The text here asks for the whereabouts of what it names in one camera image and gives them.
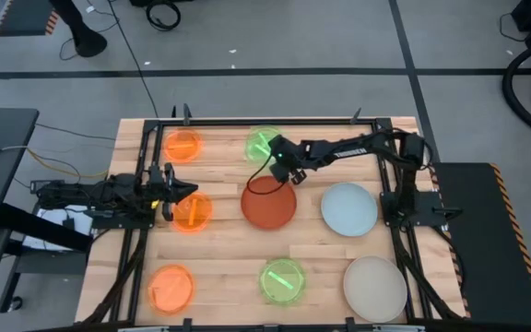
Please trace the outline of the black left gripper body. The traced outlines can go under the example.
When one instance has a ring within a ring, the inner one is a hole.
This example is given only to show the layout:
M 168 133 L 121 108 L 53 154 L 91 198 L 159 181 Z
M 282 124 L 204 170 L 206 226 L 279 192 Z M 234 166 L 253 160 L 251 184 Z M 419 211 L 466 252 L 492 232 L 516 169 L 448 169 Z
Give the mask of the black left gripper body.
M 162 217 L 167 221 L 173 221 L 173 205 L 175 204 L 174 189 L 172 180 L 174 179 L 174 170 L 170 163 L 164 165 L 161 170 L 159 165 L 151 165 L 148 169 L 149 179 L 147 186 L 151 191 L 151 197 L 154 200 L 162 202 Z

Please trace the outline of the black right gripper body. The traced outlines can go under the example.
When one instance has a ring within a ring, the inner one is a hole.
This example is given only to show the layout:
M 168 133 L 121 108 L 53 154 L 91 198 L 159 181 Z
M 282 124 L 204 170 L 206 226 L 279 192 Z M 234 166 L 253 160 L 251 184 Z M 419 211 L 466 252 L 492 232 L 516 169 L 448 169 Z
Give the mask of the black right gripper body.
M 282 135 L 277 135 L 268 142 L 275 163 L 269 167 L 278 182 L 291 182 L 290 173 L 303 170 L 303 163 L 308 157 L 310 142 L 302 140 L 295 144 Z

